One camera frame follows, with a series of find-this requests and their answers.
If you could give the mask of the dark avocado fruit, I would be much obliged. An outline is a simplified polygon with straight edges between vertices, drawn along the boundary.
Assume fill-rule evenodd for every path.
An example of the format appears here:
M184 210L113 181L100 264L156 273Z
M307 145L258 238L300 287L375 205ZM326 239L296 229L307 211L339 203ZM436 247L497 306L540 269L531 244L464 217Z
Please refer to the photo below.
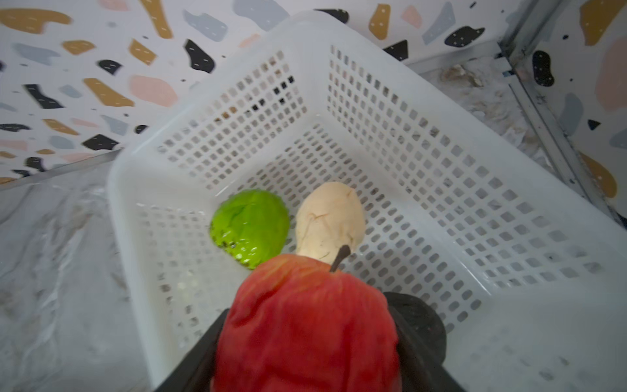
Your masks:
M419 297L397 292L384 292L384 296L442 364L447 355L447 332L435 310Z

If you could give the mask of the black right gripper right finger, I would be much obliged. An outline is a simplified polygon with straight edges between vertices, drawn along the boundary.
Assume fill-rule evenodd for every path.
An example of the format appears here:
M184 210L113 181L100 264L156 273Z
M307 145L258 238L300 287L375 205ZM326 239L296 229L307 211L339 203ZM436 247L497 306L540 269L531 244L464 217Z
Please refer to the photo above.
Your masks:
M434 357L398 310L389 306L398 333L397 352L401 391L450 391L464 389Z

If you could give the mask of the beige pear fruit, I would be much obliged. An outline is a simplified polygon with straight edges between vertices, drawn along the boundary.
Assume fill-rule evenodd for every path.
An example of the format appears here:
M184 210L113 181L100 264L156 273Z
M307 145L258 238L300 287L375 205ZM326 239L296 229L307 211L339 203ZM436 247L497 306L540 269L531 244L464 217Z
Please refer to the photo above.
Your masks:
M355 189L327 182L315 189L296 216L296 254L332 264L343 246L355 251L363 242L366 220Z

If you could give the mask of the red apple fruit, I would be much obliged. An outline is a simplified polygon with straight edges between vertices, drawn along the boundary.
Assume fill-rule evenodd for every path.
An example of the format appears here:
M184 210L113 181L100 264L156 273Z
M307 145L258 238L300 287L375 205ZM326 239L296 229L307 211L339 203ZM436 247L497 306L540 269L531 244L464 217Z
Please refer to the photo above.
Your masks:
M398 333L377 289L284 254L241 284L217 346L215 391L399 391Z

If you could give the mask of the white plastic mesh basket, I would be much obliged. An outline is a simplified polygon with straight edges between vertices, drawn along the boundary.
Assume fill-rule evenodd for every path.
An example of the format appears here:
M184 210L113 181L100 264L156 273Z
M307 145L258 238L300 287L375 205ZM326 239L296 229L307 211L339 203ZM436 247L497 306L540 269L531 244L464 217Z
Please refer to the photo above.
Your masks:
M111 168L152 386L248 276L210 240L215 210L266 189L296 213L327 181L353 187L367 219L342 269L431 305L464 389L625 390L625 229L319 11L227 60Z

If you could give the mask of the bright green round fruit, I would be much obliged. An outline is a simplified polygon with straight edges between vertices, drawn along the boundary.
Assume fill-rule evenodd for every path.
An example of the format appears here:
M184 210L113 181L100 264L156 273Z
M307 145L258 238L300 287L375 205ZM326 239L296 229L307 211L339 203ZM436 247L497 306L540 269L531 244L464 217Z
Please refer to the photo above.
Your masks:
M247 189L220 205L212 217L209 235L218 248L254 270L281 253L289 229L289 211L279 196Z

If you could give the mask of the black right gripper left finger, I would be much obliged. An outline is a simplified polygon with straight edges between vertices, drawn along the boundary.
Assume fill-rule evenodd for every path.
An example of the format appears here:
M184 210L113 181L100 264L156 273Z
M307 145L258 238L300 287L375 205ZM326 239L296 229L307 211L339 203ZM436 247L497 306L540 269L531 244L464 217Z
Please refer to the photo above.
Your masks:
M224 310L156 392L211 391L216 371L217 346L229 309Z

